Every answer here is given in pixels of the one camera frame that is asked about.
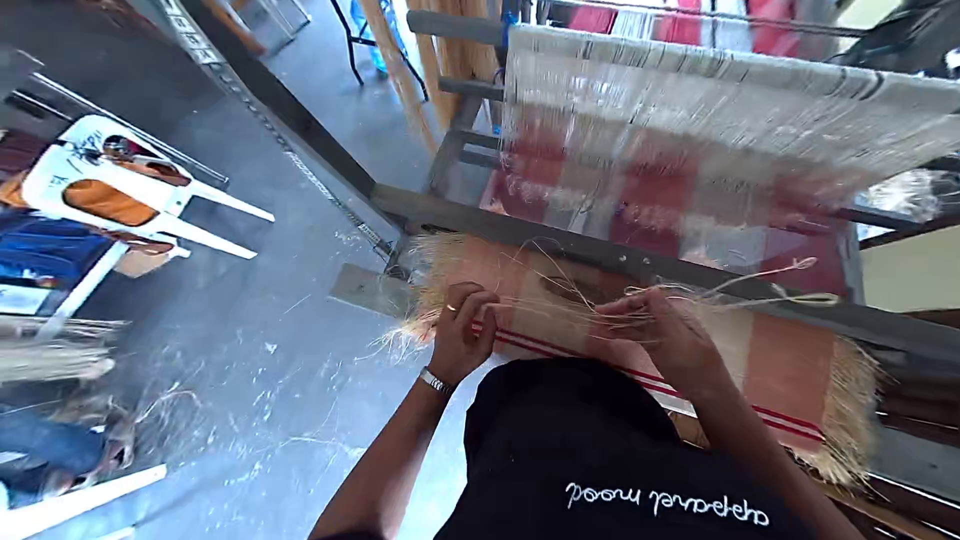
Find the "fringe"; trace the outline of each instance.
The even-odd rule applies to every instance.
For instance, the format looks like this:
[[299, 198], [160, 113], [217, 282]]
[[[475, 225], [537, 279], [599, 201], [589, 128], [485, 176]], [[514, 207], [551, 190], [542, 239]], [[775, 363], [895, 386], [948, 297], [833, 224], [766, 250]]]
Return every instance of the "fringe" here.
[[[446, 276], [460, 264], [460, 247], [466, 235], [436, 233], [411, 240], [411, 255], [428, 265], [417, 283], [420, 301], [400, 332], [428, 340], [433, 323], [445, 307]], [[825, 396], [821, 431], [825, 441], [817, 452], [794, 450], [794, 455], [828, 482], [856, 486], [867, 477], [867, 462], [874, 445], [870, 421], [875, 403], [878, 364], [859, 346], [834, 337], [830, 386]]]

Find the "red cloth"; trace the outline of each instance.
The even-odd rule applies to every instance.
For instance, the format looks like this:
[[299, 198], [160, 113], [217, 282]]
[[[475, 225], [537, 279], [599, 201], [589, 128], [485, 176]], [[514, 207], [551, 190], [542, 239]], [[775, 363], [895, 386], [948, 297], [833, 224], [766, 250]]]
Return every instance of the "red cloth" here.
[[595, 34], [609, 34], [615, 20], [616, 10], [580, 6], [574, 10], [567, 28]]
[[[698, 12], [700, 10], [700, 0], [680, 0], [677, 7]], [[703, 21], [704, 19], [700, 15], [669, 14], [657, 24], [654, 39], [671, 43], [699, 45], [700, 28]]]
[[[793, 20], [796, 10], [793, 0], [750, 0], [747, 2], [747, 15], [777, 20]], [[791, 30], [751, 23], [754, 31], [754, 52], [772, 57], [796, 57], [797, 34]]]

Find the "wristwatch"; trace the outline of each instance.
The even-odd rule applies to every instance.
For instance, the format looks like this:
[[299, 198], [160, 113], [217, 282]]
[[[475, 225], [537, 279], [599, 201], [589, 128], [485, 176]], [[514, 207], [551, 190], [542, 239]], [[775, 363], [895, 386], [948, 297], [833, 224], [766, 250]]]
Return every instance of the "wristwatch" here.
[[446, 382], [443, 382], [442, 380], [437, 379], [437, 376], [430, 373], [430, 370], [426, 369], [425, 367], [420, 370], [420, 378], [423, 380], [423, 382], [426, 382], [430, 386], [433, 386], [433, 389], [440, 392], [441, 394], [445, 394], [449, 396], [450, 394], [453, 393], [453, 388], [454, 388], [453, 385], [447, 384]]

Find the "wooden beam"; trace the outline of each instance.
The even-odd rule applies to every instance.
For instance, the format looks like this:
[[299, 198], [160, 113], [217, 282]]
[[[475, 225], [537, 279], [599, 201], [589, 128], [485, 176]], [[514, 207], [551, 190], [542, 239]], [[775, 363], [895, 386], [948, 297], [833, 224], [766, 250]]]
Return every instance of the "wooden beam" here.
[[[432, 225], [512, 245], [521, 245], [538, 236], [554, 238], [563, 247], [564, 257], [630, 276], [641, 284], [651, 283], [655, 276], [661, 276], [710, 289], [739, 277], [724, 270], [384, 184], [376, 186], [372, 200], [383, 211], [404, 218], [408, 230], [411, 226]], [[778, 298], [770, 283], [756, 278], [733, 283], [725, 292], [745, 300]], [[829, 328], [841, 335], [900, 351], [951, 362], [960, 361], [959, 330], [898, 313], [847, 303], [835, 307], [811, 307], [777, 302], [757, 306], [755, 310]]]

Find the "raffia fiber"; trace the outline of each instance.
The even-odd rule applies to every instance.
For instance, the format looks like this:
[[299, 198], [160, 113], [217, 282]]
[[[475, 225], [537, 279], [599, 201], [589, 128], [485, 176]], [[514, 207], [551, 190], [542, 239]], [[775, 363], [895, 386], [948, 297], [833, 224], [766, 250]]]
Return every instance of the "raffia fiber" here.
[[430, 154], [437, 152], [437, 141], [430, 128], [430, 123], [423, 113], [423, 102], [420, 100], [420, 87], [413, 80], [410, 70], [407, 69], [403, 56], [394, 39], [394, 33], [387, 24], [387, 18], [380, 9], [379, 0], [360, 0], [367, 22], [370, 24], [373, 39], [387, 66], [387, 74], [394, 85], [396, 96], [400, 98], [407, 122], [414, 133], [423, 140], [423, 146]]
[[44, 317], [0, 316], [0, 382], [97, 379], [114, 361], [105, 344], [123, 321], [71, 319], [51, 341], [35, 341]]
[[[445, 308], [446, 277], [463, 263], [461, 250], [467, 238], [464, 234], [439, 233], [412, 240], [412, 255], [427, 264], [428, 268], [421, 274], [418, 283], [418, 307], [402, 328], [408, 335], [420, 339], [431, 337], [432, 326]], [[504, 254], [503, 258], [509, 263], [511, 255]], [[480, 263], [506, 271], [503, 260], [484, 259]], [[532, 305], [531, 308], [548, 309], [542, 305]], [[867, 459], [873, 446], [869, 418], [876, 389], [876, 362], [841, 336], [833, 337], [832, 350], [828, 389], [819, 423], [824, 441], [816, 451], [793, 450], [824, 480], [853, 486], [866, 477]]]
[[855, 486], [867, 480], [867, 461], [874, 447], [869, 419], [876, 402], [877, 370], [873, 357], [849, 339], [836, 337], [822, 425], [827, 439], [820, 452], [795, 452], [828, 482]]
[[[446, 13], [466, 17], [498, 17], [487, 13], [486, 0], [409, 0], [411, 10]], [[423, 64], [423, 79], [440, 128], [449, 128], [461, 97], [440, 91], [440, 76], [468, 81], [477, 79], [488, 83], [499, 67], [493, 47], [470, 39], [417, 35], [417, 48]]]

